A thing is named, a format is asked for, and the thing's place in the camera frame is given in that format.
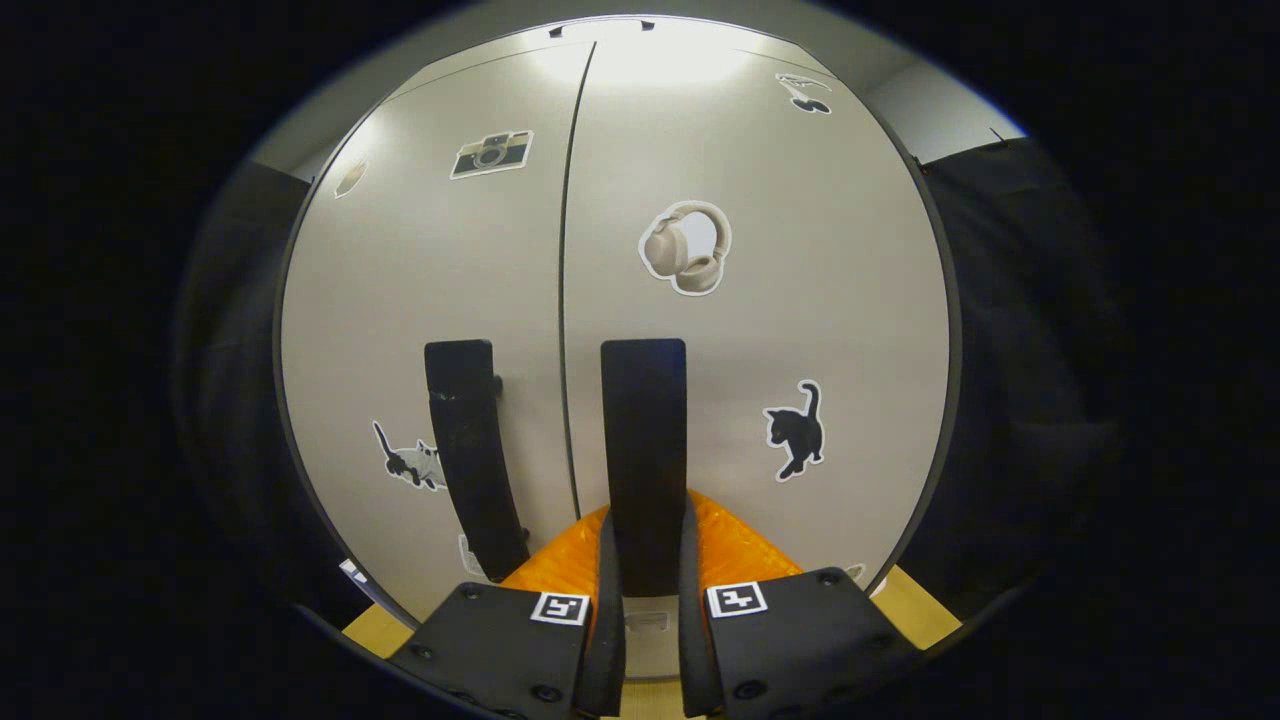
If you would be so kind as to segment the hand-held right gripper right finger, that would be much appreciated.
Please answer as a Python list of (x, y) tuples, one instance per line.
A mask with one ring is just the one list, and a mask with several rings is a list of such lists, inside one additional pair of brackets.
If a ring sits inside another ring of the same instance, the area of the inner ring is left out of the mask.
[(845, 570), (797, 571), (731, 512), (687, 492), (678, 667), (689, 717), (837, 719), (920, 660)]

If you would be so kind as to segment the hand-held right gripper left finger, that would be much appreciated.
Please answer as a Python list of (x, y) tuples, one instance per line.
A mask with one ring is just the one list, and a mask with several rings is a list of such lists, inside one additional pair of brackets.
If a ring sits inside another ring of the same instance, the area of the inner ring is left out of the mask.
[(497, 585), (457, 585), (389, 657), (484, 719), (620, 715), (625, 610), (611, 509), (576, 521)]

